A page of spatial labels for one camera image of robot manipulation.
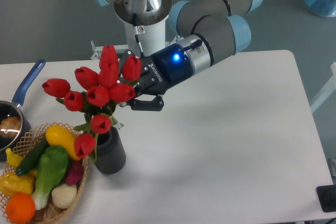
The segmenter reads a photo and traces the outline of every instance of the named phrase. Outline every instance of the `green cucumber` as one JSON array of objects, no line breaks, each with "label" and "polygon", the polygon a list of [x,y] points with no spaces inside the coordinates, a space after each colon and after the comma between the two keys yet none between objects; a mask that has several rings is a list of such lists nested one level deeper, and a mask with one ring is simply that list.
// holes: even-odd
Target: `green cucumber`
[{"label": "green cucumber", "polygon": [[47,139],[44,137],[39,143],[37,143],[30,152],[23,158],[20,164],[17,166],[15,170],[15,174],[17,176],[22,176],[29,173],[32,169],[34,169],[40,157],[42,156],[43,152],[48,148],[50,145],[47,142]]}]

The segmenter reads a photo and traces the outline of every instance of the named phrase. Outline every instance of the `food in pot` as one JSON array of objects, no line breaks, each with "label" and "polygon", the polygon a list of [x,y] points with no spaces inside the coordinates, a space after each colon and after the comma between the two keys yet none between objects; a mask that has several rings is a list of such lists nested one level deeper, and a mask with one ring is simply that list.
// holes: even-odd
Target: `food in pot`
[{"label": "food in pot", "polygon": [[20,132],[21,119],[17,116],[5,118],[0,124],[0,136],[14,139]]}]

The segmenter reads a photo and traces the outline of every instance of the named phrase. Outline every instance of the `red tulip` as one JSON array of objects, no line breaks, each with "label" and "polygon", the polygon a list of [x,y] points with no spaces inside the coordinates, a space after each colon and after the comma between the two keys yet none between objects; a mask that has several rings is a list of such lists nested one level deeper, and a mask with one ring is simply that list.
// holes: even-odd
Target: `red tulip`
[{"label": "red tulip", "polygon": [[117,83],[117,85],[110,89],[110,98],[117,103],[126,102],[134,96],[134,88],[124,83]]},{"label": "red tulip", "polygon": [[98,75],[99,84],[105,88],[112,88],[117,84],[118,74],[118,65],[102,66]]},{"label": "red tulip", "polygon": [[97,134],[104,134],[109,131],[112,121],[105,115],[94,115],[90,122],[90,127]]},{"label": "red tulip", "polygon": [[102,69],[103,66],[117,65],[118,66],[118,56],[115,51],[114,46],[104,46],[100,55],[99,68]]},{"label": "red tulip", "polygon": [[89,103],[98,107],[102,107],[110,101],[109,90],[102,86],[94,86],[90,88],[86,97]]},{"label": "red tulip", "polygon": [[49,79],[42,84],[44,91],[53,97],[63,98],[70,90],[70,84],[64,79]]},{"label": "red tulip", "polygon": [[98,85],[98,74],[87,67],[77,68],[75,76],[78,83],[88,90],[92,86]]},{"label": "red tulip", "polygon": [[81,111],[84,103],[83,95],[77,91],[69,91],[64,97],[64,105],[70,111]]},{"label": "red tulip", "polygon": [[129,81],[138,80],[140,78],[141,69],[141,60],[131,55],[122,69],[122,76]]},{"label": "red tulip", "polygon": [[94,150],[96,139],[88,133],[82,133],[76,137],[74,145],[77,157],[83,158]]}]

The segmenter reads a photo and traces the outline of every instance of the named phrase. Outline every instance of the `blue pot handle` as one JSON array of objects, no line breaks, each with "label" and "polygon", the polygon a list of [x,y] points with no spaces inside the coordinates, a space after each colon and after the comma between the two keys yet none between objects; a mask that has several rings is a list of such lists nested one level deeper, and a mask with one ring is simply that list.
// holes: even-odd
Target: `blue pot handle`
[{"label": "blue pot handle", "polygon": [[32,82],[36,79],[38,74],[41,72],[45,64],[46,61],[42,59],[39,59],[34,64],[33,68],[30,70],[25,79],[21,82],[20,86],[17,88],[13,96],[12,102],[21,106],[23,105],[28,88],[30,87]]}]

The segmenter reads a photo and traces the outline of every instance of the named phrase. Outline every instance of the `yellow bell pepper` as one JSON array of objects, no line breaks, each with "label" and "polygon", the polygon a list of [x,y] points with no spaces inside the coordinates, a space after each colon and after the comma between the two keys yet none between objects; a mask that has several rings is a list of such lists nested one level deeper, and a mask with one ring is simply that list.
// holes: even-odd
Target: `yellow bell pepper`
[{"label": "yellow bell pepper", "polygon": [[35,179],[30,175],[16,176],[15,172],[0,176],[0,191],[11,198],[17,193],[31,195],[34,191]]},{"label": "yellow bell pepper", "polygon": [[[11,148],[6,149],[6,155],[7,155],[7,162],[8,164],[13,167],[14,169],[17,168],[17,166],[20,164],[20,162],[23,160],[23,157],[20,155],[13,153]],[[29,173],[29,175],[32,175],[36,178],[37,176],[37,170],[33,169]]]}]

